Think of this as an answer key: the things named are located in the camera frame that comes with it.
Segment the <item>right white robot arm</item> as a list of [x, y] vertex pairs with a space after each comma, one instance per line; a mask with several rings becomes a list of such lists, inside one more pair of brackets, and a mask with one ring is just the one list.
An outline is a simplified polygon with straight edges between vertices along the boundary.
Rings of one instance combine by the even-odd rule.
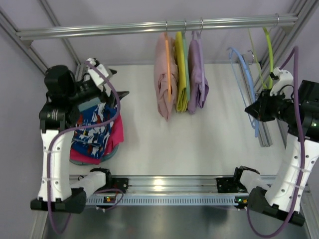
[[293, 100], [285, 94], [271, 96], [270, 90], [263, 90], [245, 112], [262, 122], [278, 119], [288, 124], [285, 154], [271, 186], [262, 181], [257, 170], [245, 166], [235, 169], [233, 183], [248, 191], [250, 210], [282, 221], [292, 210], [289, 222], [302, 226], [305, 218], [300, 214], [301, 195], [319, 157], [319, 85], [303, 80], [298, 94], [305, 154], [301, 155]]

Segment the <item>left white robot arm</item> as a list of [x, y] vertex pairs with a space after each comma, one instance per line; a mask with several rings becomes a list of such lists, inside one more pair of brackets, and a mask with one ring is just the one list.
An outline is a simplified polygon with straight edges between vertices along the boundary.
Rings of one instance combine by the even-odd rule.
[[94, 168], [76, 183], [70, 183], [69, 163], [84, 160], [98, 164], [117, 131], [118, 103], [128, 92], [106, 90], [116, 70], [91, 64], [77, 81], [64, 65], [45, 73], [46, 102], [39, 113], [43, 143], [43, 171], [32, 210], [79, 214], [86, 200], [111, 186], [108, 169]]

